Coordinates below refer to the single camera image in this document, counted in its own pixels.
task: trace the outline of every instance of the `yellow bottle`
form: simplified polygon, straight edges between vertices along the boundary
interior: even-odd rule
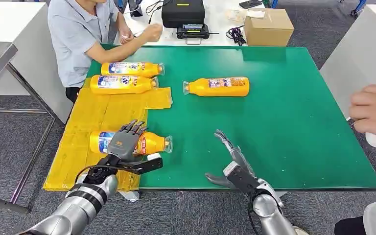
[[[90,89],[94,94],[140,94],[158,86],[157,78],[141,76],[94,75],[90,81]]]
[[[246,96],[249,93],[247,77],[200,78],[194,82],[184,81],[184,94],[199,96]]]
[[[114,62],[101,65],[101,75],[139,75],[154,77],[164,73],[164,65],[150,62]]]
[[[90,134],[90,150],[95,153],[107,153],[107,146],[115,133],[114,131],[93,131]],[[164,138],[151,132],[145,132],[139,137],[134,154],[149,155],[163,151],[172,153],[172,149],[172,136]]]

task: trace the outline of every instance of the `bottle cap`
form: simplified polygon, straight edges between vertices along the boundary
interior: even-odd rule
[[[159,81],[157,77],[152,78],[152,88],[159,87]]]
[[[174,143],[172,141],[172,136],[166,137],[164,151],[167,153],[172,153],[173,148],[174,148]]]
[[[184,92],[184,94],[189,94],[189,82],[184,81],[182,83],[182,91]]]
[[[158,74],[164,75],[165,74],[165,67],[163,63],[158,64]]]

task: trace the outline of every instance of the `human hand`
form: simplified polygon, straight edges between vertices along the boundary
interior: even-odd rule
[[[162,34],[162,25],[154,23],[149,25],[141,34],[147,42],[157,42]]]
[[[129,29],[127,25],[123,25],[120,27],[119,34],[120,34],[119,41],[120,41],[120,44],[122,45],[130,42],[134,38],[132,31]]]
[[[361,133],[376,134],[376,85],[369,85],[351,97],[350,116]]]

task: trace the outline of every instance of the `floor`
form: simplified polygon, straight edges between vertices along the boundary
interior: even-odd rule
[[[320,68],[353,23],[348,13],[356,4],[357,0],[280,0],[278,8],[287,10],[295,26],[289,46],[307,47]],[[38,108],[29,97],[19,96],[0,97],[0,107]],[[10,198],[48,122],[40,114],[0,114],[0,198]],[[32,212],[0,209],[0,234],[34,225],[63,200],[64,192],[41,189],[62,133],[61,127],[53,127],[19,199]],[[356,136],[376,170],[376,149],[363,135]],[[292,192],[282,200],[294,225],[312,235],[332,235],[338,220],[362,215],[376,201],[376,192]],[[246,205],[239,192],[144,192],[135,203],[115,194],[84,234],[251,235]]]

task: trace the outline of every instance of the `black pants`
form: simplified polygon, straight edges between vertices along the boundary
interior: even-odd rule
[[[338,221],[335,224],[335,235],[366,235],[362,216]]]
[[[77,100],[77,94],[80,91],[80,87],[66,87],[66,96],[74,104]]]

